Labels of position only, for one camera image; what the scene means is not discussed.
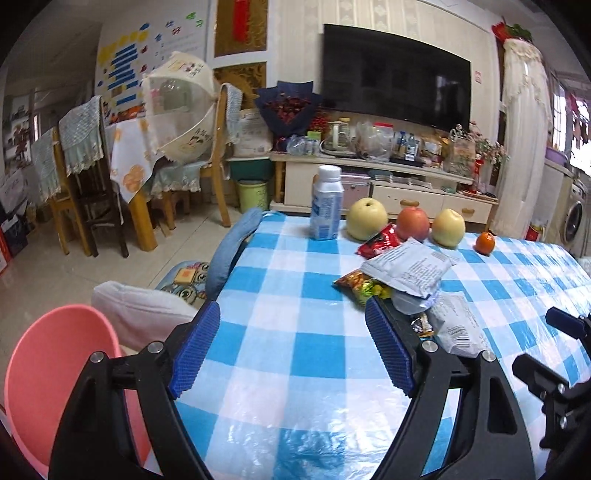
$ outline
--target tile floor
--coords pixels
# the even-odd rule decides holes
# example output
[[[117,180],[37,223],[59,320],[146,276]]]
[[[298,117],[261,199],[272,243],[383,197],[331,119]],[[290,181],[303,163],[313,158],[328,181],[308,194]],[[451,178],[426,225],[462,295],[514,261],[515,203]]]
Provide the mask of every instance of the tile floor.
[[[232,222],[240,213],[230,209]],[[90,303],[92,289],[107,280],[154,288],[168,271],[184,260],[211,260],[228,232],[221,226],[216,205],[191,207],[180,215],[176,229],[165,238],[156,230],[158,247],[142,252],[133,232],[127,232],[129,257],[122,258],[114,235],[97,238],[99,256],[85,257],[79,242],[60,248],[53,221],[28,236],[29,245],[0,275],[0,403],[4,403],[4,376],[12,350],[32,322],[49,310],[69,303]]]

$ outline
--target white lace curtain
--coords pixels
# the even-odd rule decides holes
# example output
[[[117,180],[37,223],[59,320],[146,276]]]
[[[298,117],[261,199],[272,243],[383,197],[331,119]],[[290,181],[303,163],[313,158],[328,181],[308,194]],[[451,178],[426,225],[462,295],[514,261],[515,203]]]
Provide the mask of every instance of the white lace curtain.
[[[550,96],[540,51],[516,39],[506,40],[504,46],[505,146],[511,160],[502,173],[500,203],[491,229],[500,236],[523,238],[540,192]]]

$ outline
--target blue and white tablecloth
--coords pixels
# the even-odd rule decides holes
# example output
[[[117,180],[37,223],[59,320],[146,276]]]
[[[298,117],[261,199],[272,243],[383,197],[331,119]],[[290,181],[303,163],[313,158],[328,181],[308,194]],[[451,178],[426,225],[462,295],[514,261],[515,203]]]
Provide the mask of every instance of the blue and white tablecloth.
[[[409,399],[394,388],[363,309],[332,282],[363,258],[339,235],[308,238],[309,218],[267,215],[218,298],[222,324],[193,388],[176,405],[216,480],[370,478]],[[464,291],[511,383],[538,476],[547,452],[541,401],[513,377],[527,352],[571,384],[589,377],[580,343],[546,325],[548,308],[591,310],[591,280],[561,247],[496,239],[489,258],[467,233],[442,284]],[[457,406],[450,394],[426,471],[443,460]]]

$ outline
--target wooden drawer handle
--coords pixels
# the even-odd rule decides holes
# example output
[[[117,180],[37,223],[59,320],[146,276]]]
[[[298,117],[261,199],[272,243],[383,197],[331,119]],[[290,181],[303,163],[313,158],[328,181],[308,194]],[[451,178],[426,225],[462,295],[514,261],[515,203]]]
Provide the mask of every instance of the wooden drawer handle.
[[[419,203],[417,201],[411,201],[411,200],[400,200],[400,205],[402,205],[403,207],[418,207]]]

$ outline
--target television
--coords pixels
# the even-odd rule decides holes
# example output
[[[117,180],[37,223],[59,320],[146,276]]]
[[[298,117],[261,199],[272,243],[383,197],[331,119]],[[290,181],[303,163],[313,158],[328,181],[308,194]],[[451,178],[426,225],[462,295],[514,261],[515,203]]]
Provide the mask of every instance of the television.
[[[468,60],[366,28],[324,25],[324,107],[449,131],[470,121]]]

